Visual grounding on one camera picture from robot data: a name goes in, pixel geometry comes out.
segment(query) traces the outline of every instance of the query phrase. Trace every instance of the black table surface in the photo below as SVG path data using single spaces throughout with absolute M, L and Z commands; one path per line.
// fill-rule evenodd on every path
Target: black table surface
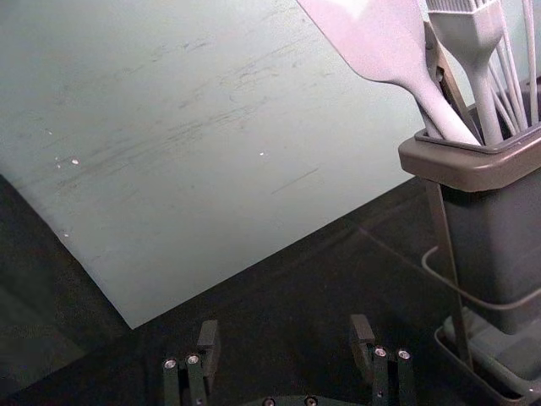
M 187 354 L 217 319 L 212 405 L 317 394 L 367 403 L 348 345 L 365 314 L 378 341 L 414 357 L 419 404 L 492 405 L 441 353 L 451 294 L 419 267 L 435 245 L 423 183 L 412 179 L 8 399 L 17 405 L 159 405 L 161 363 Z

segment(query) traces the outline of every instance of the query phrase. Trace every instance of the utensil handle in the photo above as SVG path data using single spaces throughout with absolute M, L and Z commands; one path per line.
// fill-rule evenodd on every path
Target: utensil handle
M 500 123 L 496 114 L 496 107 L 492 97 L 492 90 L 488 81 L 488 66 L 481 71 L 475 70 L 466 72 L 472 87 L 473 98 L 477 106 L 481 129 L 483 130 L 483 138 L 485 145 L 495 145 L 503 141 L 501 135 Z
M 434 82 L 430 80 L 428 73 L 426 77 L 420 75 L 416 80 L 411 80 L 407 89 L 415 96 L 445 140 L 479 145 L 466 124 L 447 104 Z

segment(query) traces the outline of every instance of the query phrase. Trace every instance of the screw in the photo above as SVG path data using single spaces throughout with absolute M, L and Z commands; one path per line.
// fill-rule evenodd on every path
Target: screw
M 410 359 L 411 355 L 405 349 L 398 350 L 398 356 L 402 359 Z
M 304 404 L 306 406 L 317 406 L 318 399 L 312 398 L 311 396 L 307 397 L 306 400 L 304 400 Z
M 387 352 L 382 348 L 382 347 L 378 347 L 375 349 L 375 354 L 378 356 L 378 357 L 385 357 L 387 356 Z
M 190 355 L 187 359 L 188 363 L 193 365 L 199 362 L 199 357 L 197 355 Z
M 163 363 L 163 367 L 166 370 L 172 370 L 175 366 L 177 366 L 177 360 L 173 358 L 167 359 L 166 362 Z

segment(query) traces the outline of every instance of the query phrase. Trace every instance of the white silicone spatula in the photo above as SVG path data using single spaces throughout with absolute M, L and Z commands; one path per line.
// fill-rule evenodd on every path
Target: white silicone spatula
M 479 145 L 429 77 L 417 0 L 298 0 L 360 76 L 413 94 L 446 140 Z

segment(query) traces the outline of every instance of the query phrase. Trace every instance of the utensil caddy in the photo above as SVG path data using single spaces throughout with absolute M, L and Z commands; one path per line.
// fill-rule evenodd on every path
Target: utensil caddy
M 426 182 L 436 271 L 454 292 L 436 341 L 499 404 L 541 398 L 541 124 L 493 146 L 423 130 L 398 152 Z

